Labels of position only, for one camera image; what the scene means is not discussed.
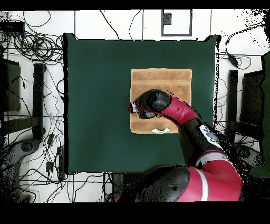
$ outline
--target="cloth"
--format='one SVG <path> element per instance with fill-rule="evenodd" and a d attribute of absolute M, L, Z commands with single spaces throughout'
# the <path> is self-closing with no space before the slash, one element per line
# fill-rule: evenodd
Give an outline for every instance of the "cloth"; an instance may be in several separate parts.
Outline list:
<path fill-rule="evenodd" d="M 160 89 L 177 97 L 191 106 L 190 69 L 131 69 L 130 101 L 133 102 L 142 93 L 150 89 Z M 164 131 L 164 134 L 178 133 L 177 126 L 166 118 L 140 119 L 138 114 L 130 115 L 130 130 L 136 134 L 156 134 L 152 130 Z"/>

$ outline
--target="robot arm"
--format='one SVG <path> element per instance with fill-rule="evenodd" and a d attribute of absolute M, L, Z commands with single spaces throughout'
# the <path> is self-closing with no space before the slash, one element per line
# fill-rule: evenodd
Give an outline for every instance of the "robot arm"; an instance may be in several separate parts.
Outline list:
<path fill-rule="evenodd" d="M 242 181 L 218 138 L 186 103 L 161 90 L 149 90 L 130 103 L 142 119 L 165 117 L 178 127 L 188 167 L 162 167 L 129 192 L 133 201 L 237 201 Z M 124 193 L 120 201 L 128 198 Z"/>

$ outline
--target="green tablecloth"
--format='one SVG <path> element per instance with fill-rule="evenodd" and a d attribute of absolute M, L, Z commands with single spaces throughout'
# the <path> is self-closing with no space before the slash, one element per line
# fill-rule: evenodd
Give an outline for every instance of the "green tablecloth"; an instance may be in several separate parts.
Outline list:
<path fill-rule="evenodd" d="M 76 40 L 72 34 L 66 37 L 69 140 L 65 147 L 69 156 L 65 166 L 69 173 L 143 172 L 161 163 L 184 165 L 177 134 L 130 132 L 127 105 L 131 69 L 192 69 L 192 106 L 205 122 L 212 124 L 215 46 L 219 37 L 212 36 L 208 41 Z"/>

